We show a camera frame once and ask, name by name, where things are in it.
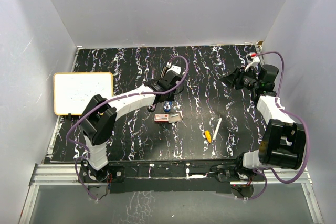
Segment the grey staple box tray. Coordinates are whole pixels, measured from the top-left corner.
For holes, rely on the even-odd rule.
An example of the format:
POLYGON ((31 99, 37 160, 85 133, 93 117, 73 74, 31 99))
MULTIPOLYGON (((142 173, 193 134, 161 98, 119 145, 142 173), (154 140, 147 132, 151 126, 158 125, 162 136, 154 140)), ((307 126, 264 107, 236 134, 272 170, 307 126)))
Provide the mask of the grey staple box tray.
POLYGON ((181 113, 173 113, 169 114, 169 123, 175 123, 175 122, 180 122, 183 120, 183 116, 181 113))

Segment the red staple box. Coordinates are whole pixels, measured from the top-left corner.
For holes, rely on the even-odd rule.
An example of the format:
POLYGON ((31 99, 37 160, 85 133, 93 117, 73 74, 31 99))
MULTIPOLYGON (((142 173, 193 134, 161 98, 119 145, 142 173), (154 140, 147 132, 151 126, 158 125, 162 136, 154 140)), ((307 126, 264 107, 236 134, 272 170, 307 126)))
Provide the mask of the red staple box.
POLYGON ((169 115, 168 114, 155 114, 154 121, 155 123, 168 123, 169 115))

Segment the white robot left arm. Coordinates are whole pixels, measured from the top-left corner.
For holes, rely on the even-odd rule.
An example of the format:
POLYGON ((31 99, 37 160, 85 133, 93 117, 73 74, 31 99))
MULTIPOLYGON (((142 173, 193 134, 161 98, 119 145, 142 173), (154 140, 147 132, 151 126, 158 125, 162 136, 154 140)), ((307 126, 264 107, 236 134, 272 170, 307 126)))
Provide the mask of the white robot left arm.
POLYGON ((95 95, 80 118, 80 128, 88 148, 88 171, 96 181, 108 177, 107 141, 112 135, 115 122, 122 116, 146 107, 154 112, 156 105, 173 101, 175 89, 184 81, 174 70, 164 76, 153 79, 130 92, 113 97, 110 100, 95 95))

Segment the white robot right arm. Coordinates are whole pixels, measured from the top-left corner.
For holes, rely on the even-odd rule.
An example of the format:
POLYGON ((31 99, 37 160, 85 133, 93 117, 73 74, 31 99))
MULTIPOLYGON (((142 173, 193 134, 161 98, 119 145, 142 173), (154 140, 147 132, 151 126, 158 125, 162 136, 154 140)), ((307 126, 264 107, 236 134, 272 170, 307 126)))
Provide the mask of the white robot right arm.
POLYGON ((274 91, 278 73, 277 67, 265 64, 259 72, 241 67, 220 79, 229 88, 251 91, 251 100, 267 124, 259 149, 242 153, 236 159, 234 174, 240 180, 247 180, 261 168, 297 170, 301 167, 306 146, 305 128, 280 105, 274 91))

